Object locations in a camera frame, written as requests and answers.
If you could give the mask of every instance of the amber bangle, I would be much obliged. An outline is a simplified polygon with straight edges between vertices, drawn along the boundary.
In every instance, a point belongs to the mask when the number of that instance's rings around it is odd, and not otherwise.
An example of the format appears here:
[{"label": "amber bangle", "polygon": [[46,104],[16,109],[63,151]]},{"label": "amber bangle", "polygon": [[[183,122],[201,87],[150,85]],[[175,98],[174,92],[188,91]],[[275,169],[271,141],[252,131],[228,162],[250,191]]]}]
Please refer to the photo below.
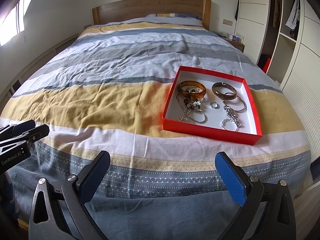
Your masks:
[{"label": "amber bangle", "polygon": [[[202,89],[201,92],[197,92],[197,93],[190,93],[188,91],[183,90],[182,88],[185,86],[195,86],[198,87],[200,89]],[[203,98],[204,95],[206,94],[206,89],[205,86],[197,81],[183,81],[181,82],[178,86],[177,86],[177,90],[180,96],[182,96],[183,98],[188,98],[188,99],[200,99]]]},{"label": "amber bangle", "polygon": [[[227,89],[229,89],[232,92],[232,95],[225,95],[219,91],[216,90],[217,87],[225,87]],[[230,86],[229,84],[226,83],[215,83],[212,85],[212,92],[221,99],[225,99],[225,100],[232,100],[235,99],[237,97],[237,91],[233,86]]]}]

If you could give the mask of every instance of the wooden headboard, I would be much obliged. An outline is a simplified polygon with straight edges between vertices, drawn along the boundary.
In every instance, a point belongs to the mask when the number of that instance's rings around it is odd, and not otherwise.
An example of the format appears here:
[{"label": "wooden headboard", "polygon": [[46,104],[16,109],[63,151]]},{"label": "wooden headboard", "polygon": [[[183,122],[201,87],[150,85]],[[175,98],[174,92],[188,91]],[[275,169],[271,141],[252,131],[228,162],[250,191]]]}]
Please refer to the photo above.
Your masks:
[{"label": "wooden headboard", "polygon": [[194,14],[209,30],[211,0],[122,0],[92,9],[95,25],[122,22],[153,13]]}]

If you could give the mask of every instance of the hanging clothes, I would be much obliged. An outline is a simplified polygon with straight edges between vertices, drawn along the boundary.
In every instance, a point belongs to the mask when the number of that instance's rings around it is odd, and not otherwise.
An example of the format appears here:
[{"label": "hanging clothes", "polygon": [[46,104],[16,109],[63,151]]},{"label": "hanging clothes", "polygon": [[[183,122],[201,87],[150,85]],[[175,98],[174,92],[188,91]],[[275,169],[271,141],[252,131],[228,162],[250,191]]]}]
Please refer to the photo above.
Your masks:
[{"label": "hanging clothes", "polygon": [[275,11],[273,13],[273,24],[272,24],[272,26],[275,28],[280,27],[281,11],[282,11],[282,0],[275,0]]},{"label": "hanging clothes", "polygon": [[287,23],[285,24],[292,31],[295,30],[296,25],[297,25],[299,1],[300,0],[294,0],[294,3],[292,5],[292,9],[291,9],[291,13],[289,15],[289,19],[287,20]]},{"label": "hanging clothes", "polygon": [[237,10],[236,10],[236,14],[235,14],[236,21],[238,20],[238,12],[239,12],[239,0],[238,0]]}]

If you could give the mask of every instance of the silver ring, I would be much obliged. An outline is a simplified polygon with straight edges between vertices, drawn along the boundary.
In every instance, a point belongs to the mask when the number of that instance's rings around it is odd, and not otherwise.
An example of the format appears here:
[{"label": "silver ring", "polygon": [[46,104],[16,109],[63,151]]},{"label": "silver ring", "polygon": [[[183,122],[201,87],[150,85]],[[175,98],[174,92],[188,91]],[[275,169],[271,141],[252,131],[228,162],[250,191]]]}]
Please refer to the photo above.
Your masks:
[{"label": "silver ring", "polygon": [[224,123],[225,123],[226,121],[230,121],[230,122],[234,123],[234,125],[235,125],[235,130],[234,130],[234,132],[236,132],[236,131],[238,130],[238,126],[237,126],[236,122],[233,121],[232,119],[229,119],[229,118],[222,120],[222,122],[221,122],[221,124],[220,124],[220,126],[221,126],[224,130],[227,130],[227,129],[224,127]]},{"label": "silver ring", "polygon": [[215,102],[215,101],[210,102],[210,106],[211,106],[212,108],[218,108],[218,107],[219,107],[218,103]]},{"label": "silver ring", "polygon": [[241,110],[235,110],[235,112],[241,112],[241,111],[243,111],[244,109],[247,108],[247,105],[246,105],[245,101],[244,101],[240,96],[237,96],[237,98],[240,99],[240,101],[243,103],[244,107],[243,107]]}]

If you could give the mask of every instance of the wall outlet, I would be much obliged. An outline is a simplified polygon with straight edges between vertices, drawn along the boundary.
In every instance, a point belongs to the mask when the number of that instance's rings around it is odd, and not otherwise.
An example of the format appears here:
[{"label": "wall outlet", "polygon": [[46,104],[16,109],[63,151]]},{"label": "wall outlet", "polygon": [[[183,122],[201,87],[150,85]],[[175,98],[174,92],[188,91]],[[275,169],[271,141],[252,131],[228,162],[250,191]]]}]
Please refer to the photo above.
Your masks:
[{"label": "wall outlet", "polygon": [[88,27],[91,27],[91,24],[88,24],[88,25],[84,26],[84,29],[86,29]]},{"label": "wall outlet", "polygon": [[233,22],[232,21],[229,21],[229,20],[226,20],[226,19],[223,19],[223,24],[226,24],[226,25],[230,25],[232,26],[233,25]]}]

